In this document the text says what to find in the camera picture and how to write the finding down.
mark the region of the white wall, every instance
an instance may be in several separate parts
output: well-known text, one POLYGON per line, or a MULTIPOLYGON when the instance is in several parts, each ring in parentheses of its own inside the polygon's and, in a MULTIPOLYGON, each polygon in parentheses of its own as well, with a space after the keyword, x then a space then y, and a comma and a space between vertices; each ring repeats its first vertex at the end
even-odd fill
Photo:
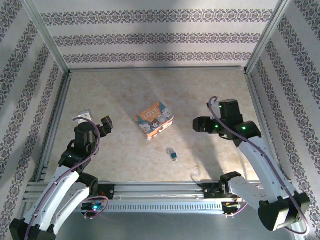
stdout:
POLYGON ((242 66, 278 0, 35 0, 70 69, 242 66))
POLYGON ((0 239, 10 239, 63 73, 19 0, 0 0, 0 239))
POLYGON ((291 2, 251 73, 279 162, 310 198, 310 239, 320 239, 319 3, 291 2))

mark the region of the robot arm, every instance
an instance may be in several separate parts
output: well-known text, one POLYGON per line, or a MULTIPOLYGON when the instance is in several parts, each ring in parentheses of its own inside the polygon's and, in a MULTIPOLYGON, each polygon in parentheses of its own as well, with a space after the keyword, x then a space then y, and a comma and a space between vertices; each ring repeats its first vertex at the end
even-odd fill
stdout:
POLYGON ((220 177, 221 194, 233 194, 243 198, 257 210, 262 224, 269 231, 287 227, 301 218, 305 220, 304 213, 310 203, 307 194, 298 193, 281 172, 255 123, 243 121, 236 100, 229 99, 219 103, 216 101, 217 98, 213 97, 207 104, 214 117, 194 119, 193 129, 201 133, 219 134, 223 139, 233 141, 250 161, 264 188, 259 190, 238 172, 231 172, 220 177), (220 109, 221 118, 214 113, 213 105, 215 109, 220 109))
POLYGON ((98 139, 111 133, 113 124, 108 116, 101 120, 102 126, 94 126, 84 119, 74 129, 75 139, 62 154, 59 167, 39 200, 21 220, 11 222, 13 240, 24 240, 26 235, 29 240, 56 239, 62 224, 76 207, 88 196, 97 195, 98 179, 83 171, 91 156, 98 152, 98 139))

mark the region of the marble floor surface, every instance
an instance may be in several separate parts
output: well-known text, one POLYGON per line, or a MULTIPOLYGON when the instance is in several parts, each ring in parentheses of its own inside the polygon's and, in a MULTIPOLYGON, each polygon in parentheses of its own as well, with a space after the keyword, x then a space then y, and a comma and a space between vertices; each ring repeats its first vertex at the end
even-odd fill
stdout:
POLYGON ((193 119, 210 116, 206 103, 236 99, 244 121, 257 116, 241 69, 126 70, 75 72, 72 75, 55 138, 46 181, 58 166, 61 154, 74 139, 72 117, 90 109, 93 121, 109 115, 113 131, 102 138, 99 153, 85 172, 99 181, 191 181, 219 180, 237 171, 257 180, 251 164, 232 141, 197 133, 193 119), (174 114, 173 124, 147 140, 134 123, 136 114, 153 103, 163 102, 174 114), (167 154, 172 148, 178 161, 167 154))

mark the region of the striped wallpaper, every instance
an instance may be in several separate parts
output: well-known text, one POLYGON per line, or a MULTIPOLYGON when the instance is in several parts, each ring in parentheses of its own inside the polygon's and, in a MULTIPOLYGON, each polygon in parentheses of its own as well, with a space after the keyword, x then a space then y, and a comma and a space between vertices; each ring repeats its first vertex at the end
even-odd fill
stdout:
POLYGON ((278 0, 35 0, 70 69, 245 66, 278 0))
POLYGON ((0 0, 0 239, 11 239, 63 73, 19 0, 0 0))
POLYGON ((320 1, 294 0, 251 73, 279 162, 320 239, 320 1))

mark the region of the orange tin box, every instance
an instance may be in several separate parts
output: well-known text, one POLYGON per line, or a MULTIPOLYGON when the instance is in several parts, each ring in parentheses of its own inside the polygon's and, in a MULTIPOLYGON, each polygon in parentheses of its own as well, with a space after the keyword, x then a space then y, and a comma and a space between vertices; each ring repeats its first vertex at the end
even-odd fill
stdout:
POLYGON ((150 140, 173 123, 174 115, 159 101, 135 116, 134 120, 142 133, 150 140))

